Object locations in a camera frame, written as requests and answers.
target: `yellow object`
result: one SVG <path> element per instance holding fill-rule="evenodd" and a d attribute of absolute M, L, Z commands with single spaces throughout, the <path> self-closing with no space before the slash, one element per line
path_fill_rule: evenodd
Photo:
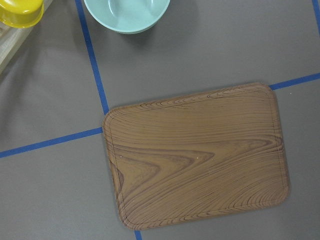
<path fill-rule="evenodd" d="M 32 27 L 43 14 L 43 0 L 0 0 L 0 21 L 13 28 Z"/>

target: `mint green bowl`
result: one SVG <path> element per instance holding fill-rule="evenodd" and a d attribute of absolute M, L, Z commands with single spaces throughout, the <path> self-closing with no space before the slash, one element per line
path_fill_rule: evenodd
<path fill-rule="evenodd" d="M 84 0 L 103 26 L 121 34 L 141 33 L 157 23 L 170 0 Z"/>

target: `bowl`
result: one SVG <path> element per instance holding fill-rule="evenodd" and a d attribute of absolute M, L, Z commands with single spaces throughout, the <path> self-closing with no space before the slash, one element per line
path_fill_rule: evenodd
<path fill-rule="evenodd" d="M 13 28 L 32 27 L 43 14 L 43 0 L 0 0 L 0 22 Z"/>
<path fill-rule="evenodd" d="M 157 23 L 170 0 L 84 0 L 103 26 L 121 34 L 141 33 Z"/>

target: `blue tape strip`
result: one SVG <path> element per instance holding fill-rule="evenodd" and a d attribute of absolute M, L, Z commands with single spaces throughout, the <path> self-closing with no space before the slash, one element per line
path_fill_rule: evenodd
<path fill-rule="evenodd" d="M 15 154 L 25 153 L 28 151 L 41 149 L 41 148 L 45 148 L 48 146 L 89 137 L 89 136 L 96 135 L 96 134 L 101 134 L 102 132 L 103 132 L 102 127 L 98 127 L 98 128 L 94 128 L 94 129 L 87 130 L 87 131 L 82 131 L 82 132 L 78 132 L 78 133 L 74 133 L 74 134 L 70 134 L 70 135 L 66 135 L 66 136 L 57 137 L 57 138 L 47 140 L 47 141 L 37 142 L 37 143 L 30 144 L 27 146 L 17 147 L 14 149 L 0 152 L 0 158 L 8 157 L 8 156 L 15 155 Z"/>
<path fill-rule="evenodd" d="M 136 240 L 142 240 L 142 236 L 141 236 L 141 232 L 140 231 L 135 230 L 134 231 L 134 235 L 135 235 L 135 239 Z"/>
<path fill-rule="evenodd" d="M 95 52 L 94 52 L 94 47 L 92 46 L 92 42 L 91 42 L 91 38 L 90 38 L 90 34 L 89 34 L 89 29 L 88 29 L 88 25 L 87 25 L 87 21 L 86 21 L 86 17 L 85 17 L 84 8 L 82 6 L 81 0 L 74 0 L 74 1 L 75 1 L 76 9 L 78 11 L 78 16 L 80 19 L 80 24 L 81 24 L 81 28 L 82 28 L 82 32 L 83 32 L 83 37 L 84 37 L 86 49 L 89 54 L 90 63 L 91 63 L 96 87 L 99 92 L 103 113 L 104 113 L 104 115 L 106 115 L 109 112 L 107 97 L 105 94 L 104 86 L 101 81 L 101 76 L 100 76 L 100 72 L 99 72 L 99 68 L 98 68 L 98 64 L 97 64 L 97 60 L 96 60 L 96 56 L 95 56 Z"/>
<path fill-rule="evenodd" d="M 287 88 L 287 87 L 297 85 L 297 84 L 310 82 L 310 81 L 317 80 L 317 79 L 320 79 L 320 73 L 316 73 L 316 74 L 309 75 L 309 76 L 303 76 L 303 77 L 299 77 L 299 78 L 288 80 L 288 81 L 282 81 L 282 82 L 279 82 L 276 84 L 271 84 L 271 85 L 269 85 L 269 87 L 272 90 L 277 90 L 277 89 L 283 89 L 283 88 Z"/>
<path fill-rule="evenodd" d="M 312 0 L 312 4 L 313 4 L 313 10 L 314 10 L 314 14 L 315 14 L 315 19 L 316 19 L 316 23 L 318 25 L 318 31 L 319 31 L 319 35 L 320 35 L 320 8 L 319 8 L 319 2 L 318 2 L 318 0 Z"/>

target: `wooden tray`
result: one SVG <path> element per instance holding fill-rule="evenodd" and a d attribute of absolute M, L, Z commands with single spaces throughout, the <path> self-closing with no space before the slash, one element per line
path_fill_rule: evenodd
<path fill-rule="evenodd" d="M 118 107 L 103 132 L 130 229 L 271 207 L 289 193 L 277 100 L 260 83 Z"/>

